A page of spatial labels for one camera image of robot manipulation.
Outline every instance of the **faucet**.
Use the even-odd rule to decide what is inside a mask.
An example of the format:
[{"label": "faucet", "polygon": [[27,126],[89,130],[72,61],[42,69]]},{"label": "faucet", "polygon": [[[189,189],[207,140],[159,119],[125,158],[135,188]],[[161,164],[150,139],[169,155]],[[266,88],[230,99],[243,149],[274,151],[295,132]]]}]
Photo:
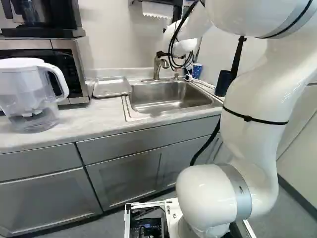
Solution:
[{"label": "faucet", "polygon": [[167,60],[160,59],[158,56],[155,56],[155,58],[154,58],[154,74],[153,74],[154,81],[159,80],[159,71],[160,71],[161,67],[163,67],[164,69],[169,68],[169,64],[168,64]]}]

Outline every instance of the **gray countertop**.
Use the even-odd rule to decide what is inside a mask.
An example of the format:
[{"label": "gray countertop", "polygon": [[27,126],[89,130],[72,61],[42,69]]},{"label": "gray countertop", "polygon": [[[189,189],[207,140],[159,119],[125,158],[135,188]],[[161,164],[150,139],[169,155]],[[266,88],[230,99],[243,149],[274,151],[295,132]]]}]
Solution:
[{"label": "gray countertop", "polygon": [[0,154],[30,150],[92,138],[131,132],[161,125],[219,115],[221,108],[127,122],[121,97],[91,100],[87,107],[59,111],[60,123],[39,133],[19,133],[0,117]]}]

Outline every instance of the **blue cup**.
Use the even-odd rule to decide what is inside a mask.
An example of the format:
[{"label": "blue cup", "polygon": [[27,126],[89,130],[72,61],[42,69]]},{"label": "blue cup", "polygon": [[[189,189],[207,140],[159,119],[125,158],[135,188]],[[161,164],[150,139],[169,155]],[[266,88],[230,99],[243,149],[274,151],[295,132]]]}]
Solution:
[{"label": "blue cup", "polygon": [[202,74],[202,71],[203,65],[201,63],[194,63],[192,77],[194,79],[199,79],[200,75]]}]

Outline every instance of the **paper towel dispenser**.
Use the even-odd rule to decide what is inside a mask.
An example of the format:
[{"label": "paper towel dispenser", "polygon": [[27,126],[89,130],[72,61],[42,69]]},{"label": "paper towel dispenser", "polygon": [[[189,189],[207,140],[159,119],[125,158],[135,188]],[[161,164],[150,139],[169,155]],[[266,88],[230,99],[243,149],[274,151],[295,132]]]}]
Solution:
[{"label": "paper towel dispenser", "polygon": [[[129,0],[129,1],[132,4],[135,1],[143,1],[143,0]],[[182,18],[183,0],[146,0],[146,1],[173,5],[174,6],[173,22]]]}]

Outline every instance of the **pitcher handle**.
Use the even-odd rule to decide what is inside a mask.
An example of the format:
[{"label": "pitcher handle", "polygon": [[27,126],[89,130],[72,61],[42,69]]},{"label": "pitcher handle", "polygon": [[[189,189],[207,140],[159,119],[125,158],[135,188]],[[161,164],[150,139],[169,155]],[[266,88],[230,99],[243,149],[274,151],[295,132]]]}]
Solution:
[{"label": "pitcher handle", "polygon": [[58,82],[59,82],[58,85],[59,85],[60,90],[61,90],[61,96],[56,97],[55,102],[58,103],[58,102],[63,101],[64,99],[66,99],[69,95],[69,88],[66,84],[66,80],[65,80],[65,77],[64,77],[64,74],[62,73],[62,71],[58,67],[56,67],[55,65],[52,65],[49,63],[42,63],[42,64],[39,64],[37,66],[53,73],[54,76],[56,77],[56,79],[58,80]]}]

